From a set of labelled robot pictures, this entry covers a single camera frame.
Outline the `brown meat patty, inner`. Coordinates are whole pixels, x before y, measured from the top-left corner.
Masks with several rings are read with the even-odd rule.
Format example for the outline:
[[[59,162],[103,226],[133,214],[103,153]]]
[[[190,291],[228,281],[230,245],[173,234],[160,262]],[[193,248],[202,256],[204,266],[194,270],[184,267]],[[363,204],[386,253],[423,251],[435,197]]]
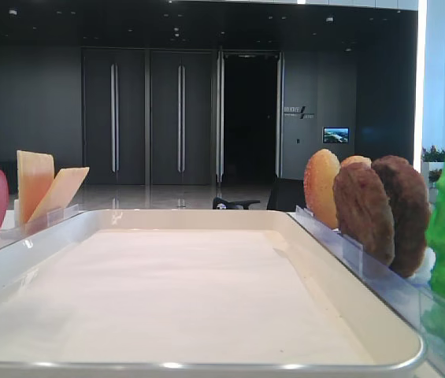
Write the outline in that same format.
[[[383,265],[395,258],[394,217],[384,185],[367,164],[343,166],[334,179],[338,228]]]

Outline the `orange cheese slice, inner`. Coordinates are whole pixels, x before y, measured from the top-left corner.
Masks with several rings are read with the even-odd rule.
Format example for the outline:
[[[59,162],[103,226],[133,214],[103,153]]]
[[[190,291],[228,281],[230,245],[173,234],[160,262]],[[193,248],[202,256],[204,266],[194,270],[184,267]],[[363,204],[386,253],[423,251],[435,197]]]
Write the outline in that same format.
[[[61,169],[28,222],[46,216],[54,210],[66,208],[79,190],[89,170],[89,167]]]

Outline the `orange cheese slice,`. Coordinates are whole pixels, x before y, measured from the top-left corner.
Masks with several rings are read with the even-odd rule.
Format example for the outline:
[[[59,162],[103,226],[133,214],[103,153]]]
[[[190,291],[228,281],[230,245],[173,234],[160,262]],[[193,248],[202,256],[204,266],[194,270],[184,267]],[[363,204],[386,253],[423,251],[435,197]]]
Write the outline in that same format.
[[[19,222],[26,224],[54,180],[54,157],[17,151]]]
[[[61,169],[28,222],[46,216],[54,210],[66,208],[79,190],[89,170],[89,167]]]

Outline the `brown meat patty, outer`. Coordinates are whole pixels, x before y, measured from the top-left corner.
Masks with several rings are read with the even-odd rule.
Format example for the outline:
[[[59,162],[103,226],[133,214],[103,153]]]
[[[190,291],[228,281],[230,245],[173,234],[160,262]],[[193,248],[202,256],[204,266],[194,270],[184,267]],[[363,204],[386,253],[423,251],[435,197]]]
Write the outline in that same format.
[[[423,176],[403,157],[378,158],[372,168],[384,185],[394,217],[395,258],[390,269],[408,278],[425,257],[425,232],[431,216],[428,188]]]

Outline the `orange cheese slice, outer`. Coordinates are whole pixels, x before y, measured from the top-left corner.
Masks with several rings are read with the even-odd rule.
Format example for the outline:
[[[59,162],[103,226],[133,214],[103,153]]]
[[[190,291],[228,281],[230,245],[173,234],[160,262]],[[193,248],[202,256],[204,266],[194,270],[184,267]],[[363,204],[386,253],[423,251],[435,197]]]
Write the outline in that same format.
[[[17,151],[19,222],[26,224],[54,180],[54,157]]]

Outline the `black office chair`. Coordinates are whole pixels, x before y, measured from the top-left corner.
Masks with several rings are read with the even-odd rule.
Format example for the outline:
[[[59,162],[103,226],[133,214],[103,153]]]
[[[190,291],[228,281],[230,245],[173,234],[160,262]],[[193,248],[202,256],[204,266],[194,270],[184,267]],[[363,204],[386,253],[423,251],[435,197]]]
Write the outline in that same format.
[[[306,207],[301,180],[275,178],[272,183],[224,184],[217,189],[212,209],[264,209],[294,212]]]

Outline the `golden bun slice, inner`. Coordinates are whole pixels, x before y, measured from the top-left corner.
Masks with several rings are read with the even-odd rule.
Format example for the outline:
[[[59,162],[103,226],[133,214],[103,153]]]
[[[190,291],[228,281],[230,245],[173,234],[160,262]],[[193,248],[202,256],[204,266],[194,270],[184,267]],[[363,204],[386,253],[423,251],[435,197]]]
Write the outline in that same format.
[[[322,149],[308,160],[303,180],[307,208],[331,229],[338,228],[333,184],[339,170],[337,156],[328,149]]]

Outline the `golden bun slice,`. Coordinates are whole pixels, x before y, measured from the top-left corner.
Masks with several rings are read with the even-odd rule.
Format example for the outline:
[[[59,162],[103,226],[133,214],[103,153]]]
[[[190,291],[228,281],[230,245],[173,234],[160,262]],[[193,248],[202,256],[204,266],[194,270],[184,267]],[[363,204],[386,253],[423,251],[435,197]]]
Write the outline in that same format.
[[[354,164],[354,163],[362,163],[368,167],[371,166],[372,161],[368,157],[360,156],[360,155],[353,155],[350,157],[347,157],[340,163],[340,167],[346,167],[348,165]]]
[[[339,170],[337,156],[328,149],[322,149],[308,160],[303,180],[307,208],[331,229],[338,228],[333,184]]]

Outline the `golden bun slice, outer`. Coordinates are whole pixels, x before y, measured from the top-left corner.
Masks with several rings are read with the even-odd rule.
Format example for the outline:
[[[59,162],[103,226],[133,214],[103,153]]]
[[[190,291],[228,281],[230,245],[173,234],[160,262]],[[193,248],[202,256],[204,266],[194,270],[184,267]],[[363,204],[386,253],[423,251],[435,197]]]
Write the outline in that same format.
[[[360,155],[353,155],[350,157],[347,157],[340,163],[340,167],[346,167],[348,165],[354,164],[354,163],[362,163],[368,167],[371,166],[372,161],[368,157],[360,156]]]

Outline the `white metal tray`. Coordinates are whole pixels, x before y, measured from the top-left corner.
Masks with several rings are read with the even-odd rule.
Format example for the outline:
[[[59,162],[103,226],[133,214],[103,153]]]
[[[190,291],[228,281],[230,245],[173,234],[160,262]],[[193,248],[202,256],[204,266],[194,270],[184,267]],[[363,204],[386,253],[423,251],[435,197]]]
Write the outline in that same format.
[[[286,213],[96,210],[0,248],[0,377],[411,377],[425,353]]]

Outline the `flower planter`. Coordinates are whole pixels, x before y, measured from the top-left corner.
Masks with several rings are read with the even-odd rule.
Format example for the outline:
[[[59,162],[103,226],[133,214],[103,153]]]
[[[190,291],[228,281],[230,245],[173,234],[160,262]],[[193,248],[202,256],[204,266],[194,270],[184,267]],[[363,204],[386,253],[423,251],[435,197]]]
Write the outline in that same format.
[[[445,162],[445,147],[422,148],[421,173],[428,185],[434,186],[439,179]]]

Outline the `clear long strip, left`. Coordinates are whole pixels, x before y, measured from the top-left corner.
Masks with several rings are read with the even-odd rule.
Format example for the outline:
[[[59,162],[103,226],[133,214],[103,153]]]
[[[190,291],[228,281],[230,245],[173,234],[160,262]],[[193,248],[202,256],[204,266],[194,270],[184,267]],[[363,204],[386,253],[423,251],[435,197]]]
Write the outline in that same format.
[[[15,228],[3,229],[0,231],[0,249],[22,239],[26,239],[35,233],[48,229],[62,221],[66,221],[79,213],[81,213],[79,206],[74,205],[65,209],[53,210],[45,216],[36,218],[27,224]]]

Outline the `clear long strip,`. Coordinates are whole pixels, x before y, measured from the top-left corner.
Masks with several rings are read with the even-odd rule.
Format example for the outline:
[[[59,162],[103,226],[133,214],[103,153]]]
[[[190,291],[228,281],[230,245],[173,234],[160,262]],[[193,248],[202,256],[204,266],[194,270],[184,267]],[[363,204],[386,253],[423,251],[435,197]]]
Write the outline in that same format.
[[[48,229],[62,221],[66,221],[79,213],[81,213],[79,206],[74,205],[65,209],[53,210],[45,216],[36,218],[27,224],[15,228],[3,229],[0,231],[0,249],[22,239],[26,239],[35,233]]]
[[[417,278],[403,279],[342,236],[314,218],[308,209],[295,208],[292,216],[390,309],[419,331],[428,344],[428,361],[445,377],[445,298],[432,292],[425,279],[434,259],[426,254]]]

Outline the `clear long strip, right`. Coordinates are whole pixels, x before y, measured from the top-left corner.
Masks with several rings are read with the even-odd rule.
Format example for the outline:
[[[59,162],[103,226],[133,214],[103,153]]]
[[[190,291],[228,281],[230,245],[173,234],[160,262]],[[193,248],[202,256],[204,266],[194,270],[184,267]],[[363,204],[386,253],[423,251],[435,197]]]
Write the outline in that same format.
[[[308,209],[295,208],[292,216],[390,309],[419,331],[428,344],[428,361],[445,377],[445,298],[432,292],[425,279],[434,259],[426,254],[417,278],[403,279],[342,236],[314,218]]]

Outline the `wall display screen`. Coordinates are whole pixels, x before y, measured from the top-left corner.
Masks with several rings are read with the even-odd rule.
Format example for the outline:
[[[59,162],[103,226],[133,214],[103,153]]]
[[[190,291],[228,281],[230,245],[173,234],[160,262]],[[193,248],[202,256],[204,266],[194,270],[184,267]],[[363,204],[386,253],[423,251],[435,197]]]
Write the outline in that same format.
[[[347,144],[349,143],[349,128],[323,128],[323,143]]]

